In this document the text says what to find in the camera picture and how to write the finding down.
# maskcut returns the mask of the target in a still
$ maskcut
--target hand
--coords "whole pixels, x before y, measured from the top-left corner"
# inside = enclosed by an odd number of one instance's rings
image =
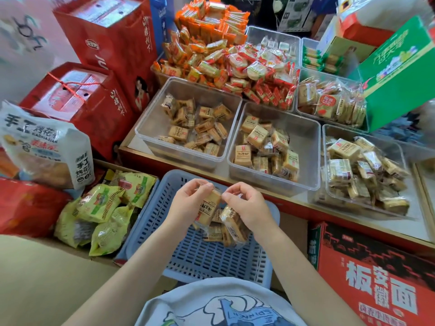
[[[210,195],[213,187],[213,183],[202,179],[193,179],[184,184],[175,194],[163,225],[184,238],[189,226],[198,216],[201,203]]]
[[[242,194],[245,200],[239,198],[239,194]],[[222,194],[222,199],[240,215],[258,242],[279,229],[263,195],[252,186],[243,182],[234,184]]]

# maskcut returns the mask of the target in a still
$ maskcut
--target white snack bag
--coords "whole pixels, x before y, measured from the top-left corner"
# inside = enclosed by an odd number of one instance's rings
[[[12,162],[36,183],[80,189],[95,179],[89,137],[72,123],[37,118],[4,101],[0,143]]]

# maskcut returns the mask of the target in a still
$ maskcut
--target left hand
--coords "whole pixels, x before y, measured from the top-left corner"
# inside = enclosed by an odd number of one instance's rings
[[[198,216],[199,207],[213,191],[213,183],[202,179],[188,181],[177,191],[163,225],[186,236],[189,226]]]

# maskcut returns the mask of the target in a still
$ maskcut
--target store counter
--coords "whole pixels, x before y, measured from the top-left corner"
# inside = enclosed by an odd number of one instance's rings
[[[132,129],[122,142],[119,153],[122,163],[138,171],[162,177],[173,169],[182,169],[198,176],[209,178],[225,185],[236,183],[229,176],[229,166],[224,161],[213,172],[194,168],[172,159],[154,156],[142,139]],[[337,211],[324,205],[312,203],[307,192],[294,197],[285,197],[260,189],[265,198],[275,203],[281,212],[313,222],[327,221],[369,235],[379,241],[435,259],[435,222],[417,167],[412,167],[416,187],[414,203],[409,213],[413,220],[371,219],[365,216]]]

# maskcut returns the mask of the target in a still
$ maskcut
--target yellow-green snack bag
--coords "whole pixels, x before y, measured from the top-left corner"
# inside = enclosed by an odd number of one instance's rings
[[[122,196],[123,203],[131,203],[135,207],[143,208],[156,180],[154,176],[144,173],[116,171],[111,185],[120,186],[125,190]]]
[[[74,248],[90,243],[92,233],[97,225],[94,222],[84,221],[74,216],[74,210],[80,199],[68,202],[60,213],[54,228],[54,236]]]
[[[107,222],[121,203],[124,189],[119,186],[98,184],[77,203],[75,216],[89,222]]]
[[[118,207],[106,223],[98,224],[92,234],[89,256],[110,254],[121,247],[128,231],[133,205]]]

